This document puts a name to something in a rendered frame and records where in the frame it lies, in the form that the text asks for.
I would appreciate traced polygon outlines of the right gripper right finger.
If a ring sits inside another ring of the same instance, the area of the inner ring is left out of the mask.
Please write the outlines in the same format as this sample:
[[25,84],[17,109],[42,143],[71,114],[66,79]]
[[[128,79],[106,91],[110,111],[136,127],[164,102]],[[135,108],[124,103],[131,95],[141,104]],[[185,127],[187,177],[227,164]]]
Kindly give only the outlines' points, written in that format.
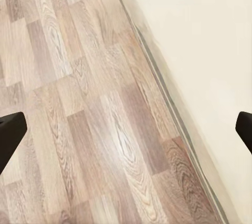
[[252,113],[241,111],[238,115],[235,129],[252,153]]

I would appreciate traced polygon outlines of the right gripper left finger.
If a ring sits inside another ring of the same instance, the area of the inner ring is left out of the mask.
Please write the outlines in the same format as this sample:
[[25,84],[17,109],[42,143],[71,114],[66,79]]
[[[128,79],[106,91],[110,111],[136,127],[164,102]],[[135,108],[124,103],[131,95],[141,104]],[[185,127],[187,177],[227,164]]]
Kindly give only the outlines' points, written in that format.
[[22,111],[0,117],[0,175],[27,133]]

